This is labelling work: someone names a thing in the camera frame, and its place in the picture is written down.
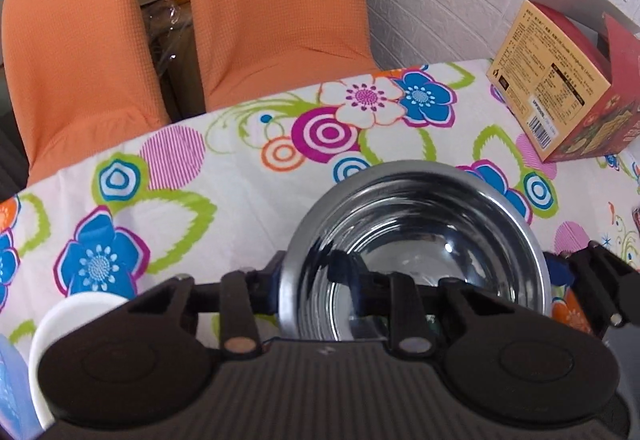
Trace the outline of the right orange chair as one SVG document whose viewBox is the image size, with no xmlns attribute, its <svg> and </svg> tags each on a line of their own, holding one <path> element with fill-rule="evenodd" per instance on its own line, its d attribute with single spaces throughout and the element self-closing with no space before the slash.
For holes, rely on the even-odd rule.
<svg viewBox="0 0 640 440">
<path fill-rule="evenodd" d="M 367 0 L 191 0 L 209 112 L 372 73 Z"/>
</svg>

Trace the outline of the floral tablecloth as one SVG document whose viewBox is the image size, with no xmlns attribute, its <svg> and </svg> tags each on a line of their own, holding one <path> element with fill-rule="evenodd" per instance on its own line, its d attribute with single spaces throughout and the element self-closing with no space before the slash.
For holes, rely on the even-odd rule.
<svg viewBox="0 0 640 440">
<path fill-rule="evenodd" d="M 261 265 L 337 182 L 396 160 L 483 179 L 544 249 L 598 241 L 639 261 L 639 164 L 628 154 L 560 164 L 536 156 L 486 60 L 366 74 L 392 94 L 361 116 L 345 81 L 243 102 L 62 169 L 1 205 L 1 342 L 27 354 L 46 313 L 83 291 L 134 296 Z"/>
</svg>

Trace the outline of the translucent blue plastic bowl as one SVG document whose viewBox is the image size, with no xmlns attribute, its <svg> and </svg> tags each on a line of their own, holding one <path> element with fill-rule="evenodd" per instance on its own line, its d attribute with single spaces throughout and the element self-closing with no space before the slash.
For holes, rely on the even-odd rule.
<svg viewBox="0 0 640 440">
<path fill-rule="evenodd" d="M 1 428 L 6 438 L 35 439 L 41 433 L 28 381 L 28 368 L 21 353 L 1 337 Z"/>
</svg>

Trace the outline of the stainless steel bowl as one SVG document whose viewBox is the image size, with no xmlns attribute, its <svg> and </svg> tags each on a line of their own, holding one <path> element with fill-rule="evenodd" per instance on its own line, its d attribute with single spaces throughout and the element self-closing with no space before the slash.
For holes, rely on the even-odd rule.
<svg viewBox="0 0 640 440">
<path fill-rule="evenodd" d="M 314 203 L 283 258 L 278 318 L 289 338 L 381 339 L 381 317 L 360 317 L 332 254 L 371 273 L 410 275 L 421 289 L 457 278 L 543 315 L 551 312 L 544 254 L 532 211 L 486 162 L 456 168 L 405 160 L 358 171 Z"/>
</svg>

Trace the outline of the left orange chair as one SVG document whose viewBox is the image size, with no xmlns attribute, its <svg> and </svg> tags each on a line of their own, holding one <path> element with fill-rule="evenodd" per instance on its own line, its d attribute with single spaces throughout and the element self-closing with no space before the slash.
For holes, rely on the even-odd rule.
<svg viewBox="0 0 640 440">
<path fill-rule="evenodd" d="M 1 43 L 30 183 L 170 122 L 138 0 L 4 0 Z"/>
</svg>

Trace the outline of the red cracker box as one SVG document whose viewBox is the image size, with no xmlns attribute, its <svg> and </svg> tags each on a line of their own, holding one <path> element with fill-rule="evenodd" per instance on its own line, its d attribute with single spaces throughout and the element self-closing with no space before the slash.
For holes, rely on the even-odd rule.
<svg viewBox="0 0 640 440">
<path fill-rule="evenodd" d="M 524 0 L 487 77 L 541 161 L 639 136 L 639 28 L 608 0 Z"/>
</svg>

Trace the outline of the orange chair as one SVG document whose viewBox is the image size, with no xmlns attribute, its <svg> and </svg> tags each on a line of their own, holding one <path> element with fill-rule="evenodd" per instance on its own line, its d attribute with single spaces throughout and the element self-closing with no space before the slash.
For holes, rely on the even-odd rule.
<svg viewBox="0 0 640 440">
<path fill-rule="evenodd" d="M 138 0 L 4 0 L 1 43 L 30 183 L 170 122 Z"/>
<path fill-rule="evenodd" d="M 191 0 L 209 112 L 372 73 L 367 0 Z"/>
</svg>

